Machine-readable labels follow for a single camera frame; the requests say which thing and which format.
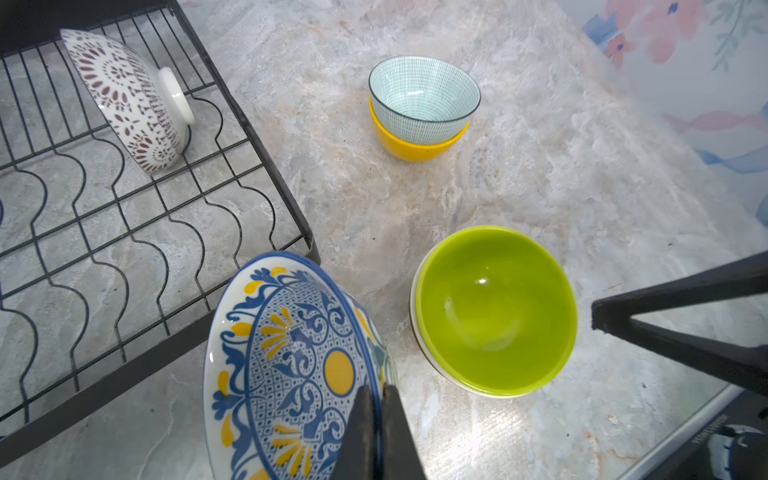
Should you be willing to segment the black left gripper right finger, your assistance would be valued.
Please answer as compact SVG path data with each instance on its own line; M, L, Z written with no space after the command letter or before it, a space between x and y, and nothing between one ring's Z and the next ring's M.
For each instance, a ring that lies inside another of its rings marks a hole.
M399 391L394 385L384 387L381 441L382 479L426 479Z

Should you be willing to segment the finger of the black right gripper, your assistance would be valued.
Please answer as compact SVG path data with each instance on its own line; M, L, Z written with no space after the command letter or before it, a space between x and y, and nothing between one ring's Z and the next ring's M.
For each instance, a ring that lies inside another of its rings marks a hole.
M767 394L767 347L742 347L664 329L645 314L767 292L767 253L592 303L592 328L755 393Z

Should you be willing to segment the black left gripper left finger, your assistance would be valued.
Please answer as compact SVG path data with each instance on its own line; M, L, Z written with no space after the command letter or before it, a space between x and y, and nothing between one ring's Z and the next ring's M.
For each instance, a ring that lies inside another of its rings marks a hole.
M357 391L330 479L373 479L375 440L373 397L370 387L365 385Z

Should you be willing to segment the blue yellow patterned bowl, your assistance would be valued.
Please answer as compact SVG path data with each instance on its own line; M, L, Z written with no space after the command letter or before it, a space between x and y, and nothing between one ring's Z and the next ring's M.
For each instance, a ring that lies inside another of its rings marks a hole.
M398 376L366 309L313 261L270 252L229 282L206 347L206 443L217 479L327 479L356 393Z

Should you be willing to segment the lime green bowl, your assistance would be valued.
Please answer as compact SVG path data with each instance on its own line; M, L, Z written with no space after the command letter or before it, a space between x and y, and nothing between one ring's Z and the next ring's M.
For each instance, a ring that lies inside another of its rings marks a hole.
M514 398L550 383L574 349L578 308L556 259L516 230L457 231L422 259L410 318L429 363L453 384Z

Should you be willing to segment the white maroon patterned bowl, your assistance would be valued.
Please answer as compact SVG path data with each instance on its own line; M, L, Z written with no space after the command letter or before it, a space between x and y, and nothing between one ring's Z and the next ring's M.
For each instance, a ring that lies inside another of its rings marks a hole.
M135 162L150 175L172 167L195 124L173 71L150 65L102 34L62 29L60 35L87 91Z

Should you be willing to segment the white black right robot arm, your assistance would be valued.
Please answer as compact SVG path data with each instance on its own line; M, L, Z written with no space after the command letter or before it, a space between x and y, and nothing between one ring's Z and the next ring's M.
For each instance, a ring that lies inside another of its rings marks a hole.
M623 473L625 479L764 479L767 476L767 348L667 330L637 315L767 291L759 254L672 282L599 299L592 326L727 382L727 387Z

